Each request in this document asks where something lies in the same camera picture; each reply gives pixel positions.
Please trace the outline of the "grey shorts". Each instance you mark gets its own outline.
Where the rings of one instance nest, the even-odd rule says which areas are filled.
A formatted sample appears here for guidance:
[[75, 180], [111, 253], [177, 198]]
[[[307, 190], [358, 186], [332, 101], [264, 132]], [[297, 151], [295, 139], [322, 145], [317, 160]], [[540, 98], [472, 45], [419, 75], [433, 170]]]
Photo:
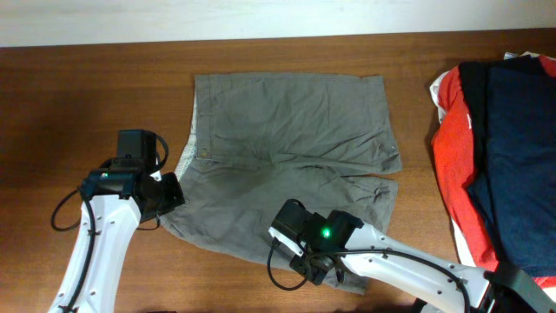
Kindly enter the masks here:
[[189, 140], [175, 173], [183, 205], [162, 218], [182, 240], [286, 269], [269, 228], [289, 199], [344, 210], [386, 231], [402, 161], [380, 76], [199, 75]]

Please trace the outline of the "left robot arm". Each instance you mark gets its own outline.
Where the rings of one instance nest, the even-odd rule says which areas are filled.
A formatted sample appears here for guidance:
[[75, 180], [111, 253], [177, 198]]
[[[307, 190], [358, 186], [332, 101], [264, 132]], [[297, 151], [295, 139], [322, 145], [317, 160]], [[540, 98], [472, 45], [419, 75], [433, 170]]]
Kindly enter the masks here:
[[168, 145], [148, 130], [121, 130], [116, 156], [75, 189], [82, 200], [76, 243], [52, 312], [111, 312], [130, 241], [142, 223], [184, 204], [173, 172], [163, 174]]

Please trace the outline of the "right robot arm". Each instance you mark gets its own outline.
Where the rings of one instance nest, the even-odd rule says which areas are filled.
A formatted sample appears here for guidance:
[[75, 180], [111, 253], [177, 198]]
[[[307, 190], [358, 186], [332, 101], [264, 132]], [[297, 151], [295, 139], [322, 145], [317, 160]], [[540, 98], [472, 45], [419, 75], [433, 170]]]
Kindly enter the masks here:
[[400, 243], [346, 211], [309, 212], [296, 199], [281, 207], [269, 233], [271, 247], [294, 256], [290, 268], [319, 285], [330, 271], [372, 278], [415, 296], [416, 312], [553, 312], [555, 302], [522, 269], [496, 270], [452, 263]]

